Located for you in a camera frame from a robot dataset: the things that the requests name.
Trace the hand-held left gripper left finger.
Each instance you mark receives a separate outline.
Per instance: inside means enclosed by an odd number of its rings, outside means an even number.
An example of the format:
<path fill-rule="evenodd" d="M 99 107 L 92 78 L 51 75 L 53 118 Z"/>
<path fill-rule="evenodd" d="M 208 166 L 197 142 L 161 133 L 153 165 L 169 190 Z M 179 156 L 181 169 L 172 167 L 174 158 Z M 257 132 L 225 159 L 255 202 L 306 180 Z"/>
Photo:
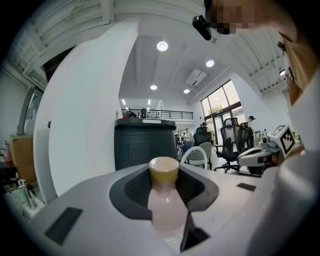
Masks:
<path fill-rule="evenodd" d="M 148 220 L 123 216 L 109 197 L 114 182 L 139 169 L 140 164 L 87 179 L 44 207 L 30 223 L 33 242 L 46 255 L 172 255 Z M 45 235 L 52 223 L 68 208 L 82 213 L 62 245 Z"/>

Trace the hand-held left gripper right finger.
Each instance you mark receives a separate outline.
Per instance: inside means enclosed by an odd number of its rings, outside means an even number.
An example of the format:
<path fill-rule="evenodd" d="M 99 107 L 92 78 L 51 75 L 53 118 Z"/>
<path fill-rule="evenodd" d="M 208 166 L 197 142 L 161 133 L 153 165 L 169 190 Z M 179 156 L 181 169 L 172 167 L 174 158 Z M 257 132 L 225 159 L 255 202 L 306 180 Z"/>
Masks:
<path fill-rule="evenodd" d="M 260 180 L 181 164 L 177 191 L 187 208 L 181 254 L 208 254 L 224 246 L 224 233 Z"/>

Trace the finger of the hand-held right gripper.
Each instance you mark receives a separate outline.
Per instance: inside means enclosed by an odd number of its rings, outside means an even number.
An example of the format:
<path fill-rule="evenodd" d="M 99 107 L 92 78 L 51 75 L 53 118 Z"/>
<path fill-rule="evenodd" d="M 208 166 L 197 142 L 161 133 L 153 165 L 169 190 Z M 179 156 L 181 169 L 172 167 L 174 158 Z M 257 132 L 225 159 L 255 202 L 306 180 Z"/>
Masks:
<path fill-rule="evenodd" d="M 267 168 L 264 160 L 272 158 L 272 152 L 263 147 L 246 150 L 237 157 L 240 175 L 262 175 Z"/>

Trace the pink bottle with tan cap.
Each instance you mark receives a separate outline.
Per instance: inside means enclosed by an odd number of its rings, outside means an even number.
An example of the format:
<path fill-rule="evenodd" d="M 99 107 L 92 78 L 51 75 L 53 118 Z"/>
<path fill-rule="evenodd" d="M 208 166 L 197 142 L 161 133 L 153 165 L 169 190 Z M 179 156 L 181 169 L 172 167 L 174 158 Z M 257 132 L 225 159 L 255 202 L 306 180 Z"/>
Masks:
<path fill-rule="evenodd" d="M 161 156 L 149 162 L 152 188 L 147 208 L 153 227 L 164 239 L 181 239 L 184 234 L 188 210 L 176 188 L 178 174 L 179 162 L 174 158 Z"/>

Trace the person's right forearm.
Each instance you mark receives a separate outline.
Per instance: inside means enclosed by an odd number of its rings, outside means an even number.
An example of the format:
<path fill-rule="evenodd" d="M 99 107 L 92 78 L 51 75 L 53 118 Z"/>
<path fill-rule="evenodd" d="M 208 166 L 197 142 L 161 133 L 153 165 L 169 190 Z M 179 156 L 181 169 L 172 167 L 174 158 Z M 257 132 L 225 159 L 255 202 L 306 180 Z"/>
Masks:
<path fill-rule="evenodd" d="M 293 149 L 290 153 L 291 156 L 294 156 L 294 155 L 299 155 L 299 156 L 302 156 L 304 155 L 306 152 L 305 152 L 305 147 L 303 145 L 299 145 L 297 146 L 295 149 Z"/>

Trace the green pump dispenser bottle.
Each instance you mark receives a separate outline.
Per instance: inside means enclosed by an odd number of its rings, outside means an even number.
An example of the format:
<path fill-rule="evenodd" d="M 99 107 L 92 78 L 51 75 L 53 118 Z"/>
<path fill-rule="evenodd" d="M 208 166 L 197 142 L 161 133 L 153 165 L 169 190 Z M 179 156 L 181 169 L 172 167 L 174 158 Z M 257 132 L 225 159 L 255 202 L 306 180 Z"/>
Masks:
<path fill-rule="evenodd" d="M 20 190 L 20 199 L 22 203 L 27 207 L 29 207 L 31 210 L 34 210 L 35 209 L 34 201 L 29 192 L 26 180 L 19 179 L 17 182 L 18 182 L 18 189 Z"/>

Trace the black mesh office chair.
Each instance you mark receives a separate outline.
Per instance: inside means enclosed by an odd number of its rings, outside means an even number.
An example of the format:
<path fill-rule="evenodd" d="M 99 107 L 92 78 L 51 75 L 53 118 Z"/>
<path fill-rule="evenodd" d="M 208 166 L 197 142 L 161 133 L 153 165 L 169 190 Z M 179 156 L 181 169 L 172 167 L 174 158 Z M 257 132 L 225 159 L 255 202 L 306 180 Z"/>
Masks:
<path fill-rule="evenodd" d="M 212 135 L 206 127 L 198 127 L 193 135 L 194 145 L 199 146 L 202 143 L 209 142 L 212 144 Z"/>
<path fill-rule="evenodd" d="M 253 130 L 248 122 L 243 122 L 239 125 L 236 131 L 236 148 L 238 155 L 254 147 Z"/>
<path fill-rule="evenodd" d="M 238 123 L 237 117 L 227 118 L 220 129 L 222 136 L 222 145 L 214 144 L 216 148 L 216 155 L 218 158 L 223 158 L 226 163 L 222 166 L 215 167 L 214 171 L 218 169 L 224 169 L 224 173 L 227 173 L 230 169 L 240 171 L 240 165 L 232 164 L 237 161 L 240 154 L 240 139 L 243 128 Z"/>

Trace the grey padded chair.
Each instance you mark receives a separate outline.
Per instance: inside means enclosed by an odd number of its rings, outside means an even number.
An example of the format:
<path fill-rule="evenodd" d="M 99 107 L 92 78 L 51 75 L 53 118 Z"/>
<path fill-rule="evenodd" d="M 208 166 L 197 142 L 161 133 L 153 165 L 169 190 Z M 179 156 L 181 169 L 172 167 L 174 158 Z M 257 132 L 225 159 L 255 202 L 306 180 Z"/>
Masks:
<path fill-rule="evenodd" d="M 212 146 L 210 142 L 203 142 L 199 146 L 191 147 L 185 156 L 185 164 L 212 170 Z"/>

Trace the marble-pattern counter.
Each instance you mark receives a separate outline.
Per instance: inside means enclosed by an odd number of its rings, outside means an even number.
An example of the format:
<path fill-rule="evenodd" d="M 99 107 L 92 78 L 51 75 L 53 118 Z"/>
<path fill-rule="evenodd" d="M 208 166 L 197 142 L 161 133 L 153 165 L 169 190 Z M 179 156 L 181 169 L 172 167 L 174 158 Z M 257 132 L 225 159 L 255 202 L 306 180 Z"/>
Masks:
<path fill-rule="evenodd" d="M 22 217 L 28 222 L 33 219 L 46 205 L 37 205 L 34 209 L 31 209 L 27 205 L 23 205 Z"/>

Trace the dark blue chair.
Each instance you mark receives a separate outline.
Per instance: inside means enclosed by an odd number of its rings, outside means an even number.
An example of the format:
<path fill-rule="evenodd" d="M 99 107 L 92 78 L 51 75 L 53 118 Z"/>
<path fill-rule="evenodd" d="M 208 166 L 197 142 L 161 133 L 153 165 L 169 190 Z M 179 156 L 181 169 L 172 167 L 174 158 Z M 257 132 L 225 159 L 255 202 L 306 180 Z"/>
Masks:
<path fill-rule="evenodd" d="M 195 145 L 194 141 L 189 141 L 189 140 L 184 141 L 184 144 L 182 145 L 182 154 L 184 155 L 194 145 Z"/>

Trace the large glass window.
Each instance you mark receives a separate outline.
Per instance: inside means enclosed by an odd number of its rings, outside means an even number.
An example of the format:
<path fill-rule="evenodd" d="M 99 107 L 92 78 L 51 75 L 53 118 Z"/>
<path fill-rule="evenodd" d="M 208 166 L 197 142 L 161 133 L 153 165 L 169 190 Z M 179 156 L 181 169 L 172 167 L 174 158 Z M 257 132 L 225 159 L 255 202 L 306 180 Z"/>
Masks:
<path fill-rule="evenodd" d="M 212 117 L 242 106 L 236 88 L 231 80 L 200 102 L 204 117 Z"/>

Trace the person's mustard shirt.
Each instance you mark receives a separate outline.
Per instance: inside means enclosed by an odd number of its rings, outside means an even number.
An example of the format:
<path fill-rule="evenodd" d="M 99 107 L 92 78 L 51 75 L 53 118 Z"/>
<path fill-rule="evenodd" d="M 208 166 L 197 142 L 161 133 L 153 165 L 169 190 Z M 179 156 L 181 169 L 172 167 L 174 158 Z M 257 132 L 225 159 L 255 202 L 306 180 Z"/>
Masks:
<path fill-rule="evenodd" d="M 284 35 L 281 37 L 286 89 L 290 103 L 294 105 L 312 80 L 319 61 L 309 40 L 302 33 L 297 34 L 295 41 L 290 41 Z"/>

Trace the large black cabinet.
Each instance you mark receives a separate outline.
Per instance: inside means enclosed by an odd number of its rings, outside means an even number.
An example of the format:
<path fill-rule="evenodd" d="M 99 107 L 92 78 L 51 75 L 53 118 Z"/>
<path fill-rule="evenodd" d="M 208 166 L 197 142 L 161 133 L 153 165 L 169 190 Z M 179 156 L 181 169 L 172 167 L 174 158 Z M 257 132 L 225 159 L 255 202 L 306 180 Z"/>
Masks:
<path fill-rule="evenodd" d="M 172 120 L 117 119 L 114 125 L 115 169 L 147 164 L 157 157 L 177 159 L 176 128 Z"/>

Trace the black balcony railing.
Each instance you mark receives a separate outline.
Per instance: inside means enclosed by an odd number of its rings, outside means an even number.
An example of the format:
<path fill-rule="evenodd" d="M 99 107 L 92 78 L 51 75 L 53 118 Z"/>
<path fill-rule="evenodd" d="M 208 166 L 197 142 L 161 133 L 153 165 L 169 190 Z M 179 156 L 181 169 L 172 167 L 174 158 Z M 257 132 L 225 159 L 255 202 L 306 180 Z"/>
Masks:
<path fill-rule="evenodd" d="M 137 118 L 141 118 L 141 109 L 122 109 L 123 117 L 128 117 L 130 113 L 135 113 Z M 147 119 L 179 119 L 179 120 L 193 120 L 194 114 L 190 111 L 176 111 L 176 110 L 154 110 L 147 109 Z"/>

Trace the grey glass-door cabinet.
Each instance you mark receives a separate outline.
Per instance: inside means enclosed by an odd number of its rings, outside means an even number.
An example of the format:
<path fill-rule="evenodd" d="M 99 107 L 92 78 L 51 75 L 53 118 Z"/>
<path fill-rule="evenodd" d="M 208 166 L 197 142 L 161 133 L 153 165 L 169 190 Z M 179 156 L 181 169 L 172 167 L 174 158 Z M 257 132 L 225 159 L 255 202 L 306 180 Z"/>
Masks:
<path fill-rule="evenodd" d="M 38 87 L 31 88 L 28 90 L 27 95 L 24 99 L 22 109 L 20 112 L 19 122 L 17 126 L 16 134 L 22 135 L 33 135 L 36 116 L 39 109 L 39 105 L 43 96 L 43 91 Z"/>

